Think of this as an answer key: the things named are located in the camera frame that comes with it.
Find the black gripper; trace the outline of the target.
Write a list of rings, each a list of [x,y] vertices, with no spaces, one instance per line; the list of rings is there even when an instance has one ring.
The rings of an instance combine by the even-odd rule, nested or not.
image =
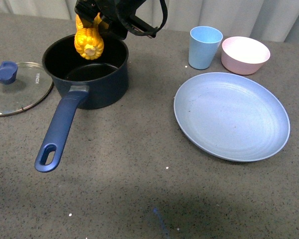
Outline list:
[[[143,3],[143,0],[78,0],[75,12],[84,28],[92,27],[100,13],[99,34],[102,37],[125,40],[129,32],[155,38],[155,29],[136,16]]]

